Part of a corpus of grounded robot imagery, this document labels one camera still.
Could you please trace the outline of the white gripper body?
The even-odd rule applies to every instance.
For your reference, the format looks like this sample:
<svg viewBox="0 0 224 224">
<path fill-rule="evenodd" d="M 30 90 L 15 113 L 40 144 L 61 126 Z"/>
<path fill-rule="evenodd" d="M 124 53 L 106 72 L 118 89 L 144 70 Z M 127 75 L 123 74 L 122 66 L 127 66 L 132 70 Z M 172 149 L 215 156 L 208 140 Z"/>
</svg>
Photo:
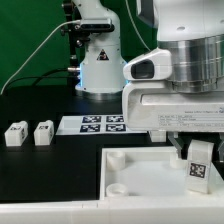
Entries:
<svg viewBox="0 0 224 224">
<path fill-rule="evenodd" d="M 224 91 L 181 94 L 164 81 L 130 82 L 123 90 L 122 110 L 132 130 L 224 132 Z"/>
</svg>

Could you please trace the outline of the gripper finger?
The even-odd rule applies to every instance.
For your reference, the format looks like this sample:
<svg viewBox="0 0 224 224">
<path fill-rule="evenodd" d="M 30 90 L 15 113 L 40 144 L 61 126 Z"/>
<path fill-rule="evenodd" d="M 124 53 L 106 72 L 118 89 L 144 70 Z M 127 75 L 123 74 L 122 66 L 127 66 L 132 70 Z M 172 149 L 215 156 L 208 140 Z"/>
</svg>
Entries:
<svg viewBox="0 0 224 224">
<path fill-rule="evenodd" d="M 178 157 L 182 158 L 182 149 L 184 147 L 184 142 L 180 138 L 179 133 L 178 132 L 169 132 L 168 139 L 172 143 L 172 145 L 176 148 Z"/>
<path fill-rule="evenodd" d="M 224 132 L 219 133 L 220 144 L 218 146 L 219 161 L 224 162 Z"/>
</svg>

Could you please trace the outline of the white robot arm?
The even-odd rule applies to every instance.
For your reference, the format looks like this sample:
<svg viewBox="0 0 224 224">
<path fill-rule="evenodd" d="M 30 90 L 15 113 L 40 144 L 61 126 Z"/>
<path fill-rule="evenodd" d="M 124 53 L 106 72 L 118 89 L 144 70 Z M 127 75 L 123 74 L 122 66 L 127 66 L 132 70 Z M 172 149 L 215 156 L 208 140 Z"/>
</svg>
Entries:
<svg viewBox="0 0 224 224">
<path fill-rule="evenodd" d="M 120 24 L 100 0 L 72 0 L 76 26 L 90 41 L 78 91 L 121 94 L 128 128 L 152 141 L 183 143 L 182 132 L 215 132 L 224 160 L 224 0 L 136 0 L 137 14 L 157 30 L 156 49 L 124 63 Z"/>
</svg>

